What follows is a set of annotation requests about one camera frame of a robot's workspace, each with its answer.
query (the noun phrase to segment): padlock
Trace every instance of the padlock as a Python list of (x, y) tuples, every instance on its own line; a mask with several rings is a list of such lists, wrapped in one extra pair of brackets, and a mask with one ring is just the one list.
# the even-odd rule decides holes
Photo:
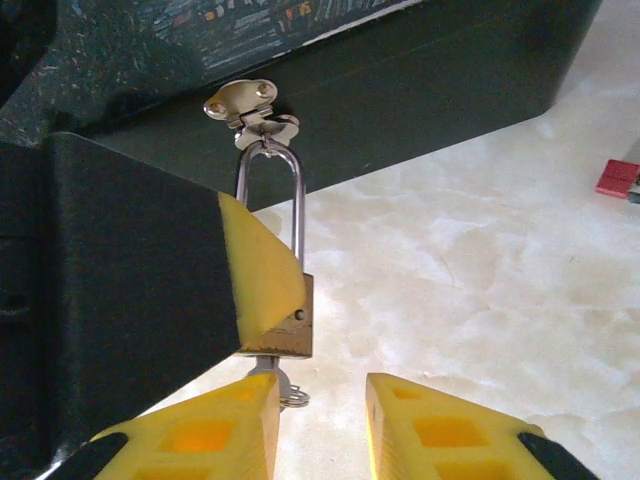
[[(254, 142), (247, 147), (238, 167), (236, 199), (247, 204), (248, 176), (251, 161), (259, 156), (277, 156), (285, 160), (291, 167), (294, 180), (293, 217), (291, 229), (291, 249), (304, 269), (304, 220), (306, 188), (303, 179), (302, 165), (298, 157), (287, 146), (271, 140), (268, 136), (262, 141)], [(305, 277), (306, 301), (304, 305), (282, 321), (276, 328), (269, 330), (259, 340), (247, 345), (238, 353), (256, 356), (257, 365), (249, 374), (266, 370), (274, 370), (281, 377), (281, 401), (286, 407), (305, 406), (309, 397), (299, 387), (291, 385), (284, 372), (279, 369), (279, 359), (311, 358), (313, 355), (313, 277), (307, 273)]]

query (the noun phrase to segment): padlock body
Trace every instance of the padlock body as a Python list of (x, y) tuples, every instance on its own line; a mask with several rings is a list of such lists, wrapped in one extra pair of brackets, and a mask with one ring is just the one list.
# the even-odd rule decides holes
[(239, 354), (300, 359), (313, 356), (313, 276), (305, 273), (304, 280), (305, 304), (292, 312), (277, 327), (241, 349)]

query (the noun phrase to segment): marble floor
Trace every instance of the marble floor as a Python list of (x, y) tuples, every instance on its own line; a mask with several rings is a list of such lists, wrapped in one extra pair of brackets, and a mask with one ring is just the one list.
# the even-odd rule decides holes
[[(640, 2), (604, 2), (543, 116), (309, 195), (315, 356), (284, 361), (277, 480), (370, 478), (368, 372), (541, 426), (603, 479), (640, 478), (640, 205), (593, 188), (640, 162)], [(288, 237), (289, 204), (258, 216)], [(231, 358), (163, 402), (241, 378)]]

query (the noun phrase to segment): red object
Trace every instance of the red object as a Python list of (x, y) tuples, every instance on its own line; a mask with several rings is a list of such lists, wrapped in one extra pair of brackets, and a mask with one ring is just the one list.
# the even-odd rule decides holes
[(596, 192), (617, 198), (627, 198), (629, 190), (638, 181), (640, 165), (620, 160), (609, 160), (596, 185)]

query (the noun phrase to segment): yellow plastic block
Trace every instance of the yellow plastic block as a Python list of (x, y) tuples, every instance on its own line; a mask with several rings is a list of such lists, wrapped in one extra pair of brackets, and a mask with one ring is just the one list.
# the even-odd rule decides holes
[(540, 428), (393, 375), (367, 377), (376, 480), (553, 480), (517, 435)]
[(289, 247), (235, 198), (218, 195), (244, 346), (304, 305), (304, 277)]
[(271, 480), (279, 425), (276, 375), (247, 377), (103, 431), (129, 441), (95, 478)]

